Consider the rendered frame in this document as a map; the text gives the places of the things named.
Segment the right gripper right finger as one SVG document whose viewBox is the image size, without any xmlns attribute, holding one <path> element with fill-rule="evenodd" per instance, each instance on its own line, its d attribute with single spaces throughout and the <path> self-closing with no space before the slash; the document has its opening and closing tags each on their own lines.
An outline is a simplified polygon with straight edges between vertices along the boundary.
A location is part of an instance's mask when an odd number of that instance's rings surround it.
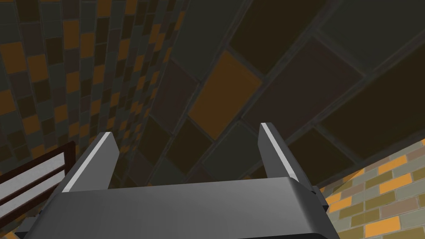
<svg viewBox="0 0 425 239">
<path fill-rule="evenodd" d="M 313 191 L 308 177 L 275 125 L 270 122 L 260 124 L 257 144 L 268 178 L 290 177 Z"/>
</svg>

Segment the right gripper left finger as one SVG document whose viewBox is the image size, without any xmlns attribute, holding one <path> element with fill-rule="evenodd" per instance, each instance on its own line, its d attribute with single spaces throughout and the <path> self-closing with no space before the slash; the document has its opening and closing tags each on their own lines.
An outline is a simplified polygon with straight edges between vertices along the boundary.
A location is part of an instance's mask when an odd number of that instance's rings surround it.
<svg viewBox="0 0 425 239">
<path fill-rule="evenodd" d="M 117 163 L 119 149 L 112 132 L 100 133 L 78 159 L 64 180 L 62 192 L 107 189 Z"/>
</svg>

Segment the dark brown framed window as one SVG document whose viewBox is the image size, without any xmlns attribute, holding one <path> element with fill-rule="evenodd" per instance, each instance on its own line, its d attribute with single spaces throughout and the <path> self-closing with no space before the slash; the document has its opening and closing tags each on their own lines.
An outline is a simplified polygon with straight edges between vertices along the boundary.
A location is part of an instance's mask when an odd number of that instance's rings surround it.
<svg viewBox="0 0 425 239">
<path fill-rule="evenodd" d="M 76 163 L 71 141 L 0 176 L 0 229 L 50 198 Z"/>
</svg>

